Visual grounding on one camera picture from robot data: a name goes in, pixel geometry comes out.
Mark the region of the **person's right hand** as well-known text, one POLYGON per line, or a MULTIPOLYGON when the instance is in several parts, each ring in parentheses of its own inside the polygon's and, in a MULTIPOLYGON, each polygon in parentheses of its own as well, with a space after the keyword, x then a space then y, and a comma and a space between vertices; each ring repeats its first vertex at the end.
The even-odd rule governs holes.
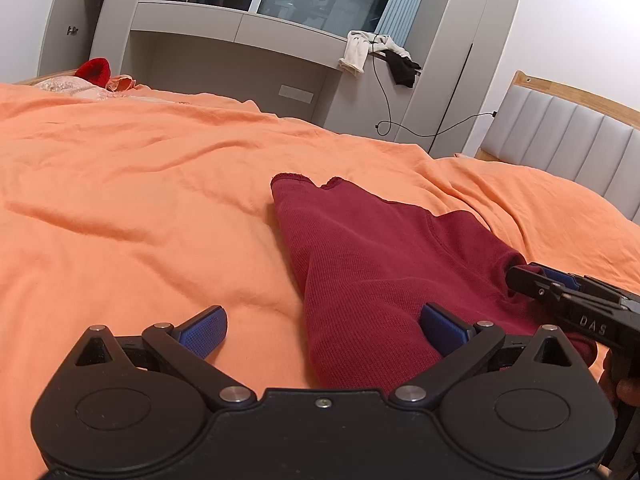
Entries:
POLYGON ((614 379, 612 369, 613 353, 611 350, 608 350, 603 361, 603 372, 599 379, 599 385, 608 402, 612 404, 614 412, 617 412, 617 407, 620 403, 638 408, 640 405, 639 378, 625 377, 614 379))

